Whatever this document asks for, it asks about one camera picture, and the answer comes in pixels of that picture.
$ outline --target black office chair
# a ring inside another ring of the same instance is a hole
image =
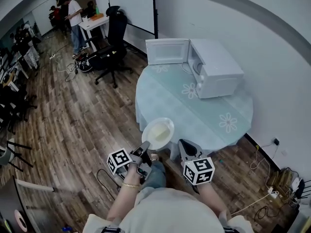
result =
[[[106,14],[109,16],[109,32],[108,42],[110,46],[100,49],[97,52],[90,54],[88,58],[89,64],[95,70],[106,69],[99,77],[95,79],[95,84],[104,75],[111,73],[113,80],[113,88],[117,88],[115,71],[127,71],[133,73],[129,67],[123,67],[123,58],[126,55],[126,48],[123,44],[123,36],[127,25],[127,17],[123,12],[118,11],[119,6],[111,6],[107,9]],[[86,42],[92,42],[97,36],[88,39]]]

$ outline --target light blue tablecloth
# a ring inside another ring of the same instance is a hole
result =
[[[168,117],[175,125],[166,146],[171,149],[171,159],[179,153],[176,148],[181,138],[209,153],[235,144],[251,127],[253,101],[242,84],[232,96],[212,99],[199,99],[195,86],[194,76],[184,72],[181,64],[149,65],[137,83],[140,130],[159,117]]]

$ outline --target white microwave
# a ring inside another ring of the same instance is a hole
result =
[[[189,65],[201,99],[232,95],[244,73],[229,52],[215,40],[146,40],[148,64]]]

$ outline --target wooden floor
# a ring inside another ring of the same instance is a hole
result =
[[[70,39],[60,33],[44,39],[41,50],[45,53],[41,56],[38,75],[35,77],[29,70],[32,75],[27,81],[28,93],[37,95],[38,108],[29,111],[28,122],[16,125],[14,136],[17,143],[33,148],[17,151],[34,168],[15,159],[13,163],[24,172],[12,166],[2,167],[0,186],[15,175],[24,181],[55,187],[54,193],[22,188],[22,197],[36,222],[37,233],[60,232],[66,224],[82,232],[90,213],[105,218],[113,203],[113,198],[95,177],[100,168],[108,170],[108,154],[119,148],[132,150],[141,143],[135,117],[135,90],[147,62],[140,54],[128,51],[125,65],[132,67],[134,73],[118,73],[119,87],[113,89],[110,75],[95,85],[94,79],[99,73],[94,72],[79,72],[72,81],[65,82],[67,73],[58,72],[57,62],[50,61],[47,55],[59,50],[62,56],[59,70],[73,63]],[[4,136],[2,144],[10,137]],[[249,165],[255,157],[256,149],[245,138],[212,156],[216,167],[212,183],[231,213],[267,194],[268,166],[262,162],[256,170],[251,170]],[[163,159],[168,186],[193,193],[185,185],[178,164],[170,161],[165,153]],[[99,179],[116,197],[116,187],[103,171]],[[277,214],[278,207],[269,200],[265,198],[241,212],[255,232],[270,232],[276,223],[286,226],[293,216],[294,210],[285,205],[279,216],[255,222],[256,211],[265,205],[270,208],[269,215]]]

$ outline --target jeans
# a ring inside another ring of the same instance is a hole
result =
[[[153,187],[154,189],[166,187],[165,168],[162,162],[152,161],[151,173],[141,189],[146,187]]]
[[[71,27],[71,39],[73,43],[73,53],[78,54],[81,47],[86,47],[79,25]]]

